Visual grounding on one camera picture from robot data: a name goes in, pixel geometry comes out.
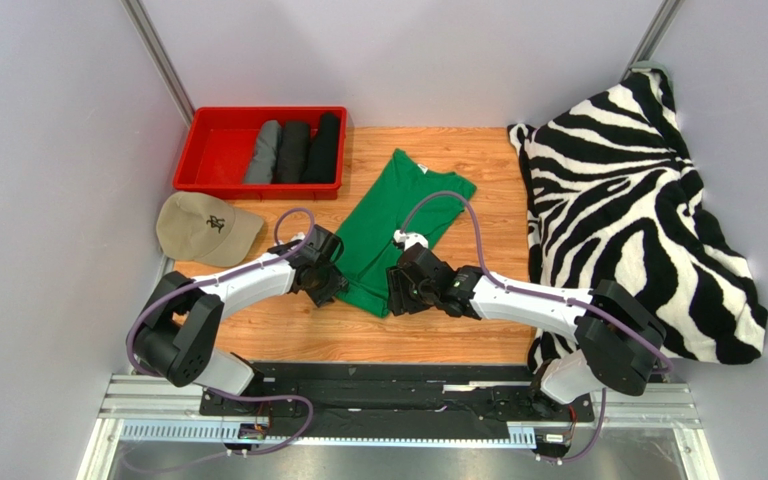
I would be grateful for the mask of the green t-shirt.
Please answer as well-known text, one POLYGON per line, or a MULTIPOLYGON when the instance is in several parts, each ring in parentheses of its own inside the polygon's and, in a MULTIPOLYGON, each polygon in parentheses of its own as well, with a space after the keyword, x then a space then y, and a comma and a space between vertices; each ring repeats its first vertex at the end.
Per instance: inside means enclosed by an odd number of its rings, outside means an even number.
POLYGON ((401 251, 393 244, 412 209, 426 197, 452 191, 469 200, 476 185, 455 172, 436 172, 396 149, 376 181, 339 226, 344 252, 337 268, 348 282, 343 302, 378 318, 389 315, 386 270, 401 251))

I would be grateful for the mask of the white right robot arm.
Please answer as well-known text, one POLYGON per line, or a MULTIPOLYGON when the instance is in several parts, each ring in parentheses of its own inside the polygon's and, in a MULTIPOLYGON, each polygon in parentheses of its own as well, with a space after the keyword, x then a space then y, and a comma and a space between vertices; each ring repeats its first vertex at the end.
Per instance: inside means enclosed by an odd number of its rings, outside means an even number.
POLYGON ((529 325, 573 343, 574 352, 535 370, 534 408, 559 410, 602 388, 640 396, 666 360, 665 327, 614 281, 565 289, 496 278, 479 266, 454 269, 421 244, 404 248, 386 278, 395 316, 435 308, 455 318, 529 325))

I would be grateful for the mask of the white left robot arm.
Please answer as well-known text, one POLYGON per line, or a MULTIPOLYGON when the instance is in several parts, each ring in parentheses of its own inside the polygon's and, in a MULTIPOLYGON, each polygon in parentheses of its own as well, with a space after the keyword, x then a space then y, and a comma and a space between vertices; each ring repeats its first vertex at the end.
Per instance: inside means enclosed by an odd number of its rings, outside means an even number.
POLYGON ((257 375, 254 367, 216 345, 221 323, 263 300, 305 293, 315 306, 333 302, 348 281, 336 265, 343 241, 315 225, 259 258, 213 275, 164 275, 126 338, 135 368, 176 387, 196 384, 242 395, 257 375))

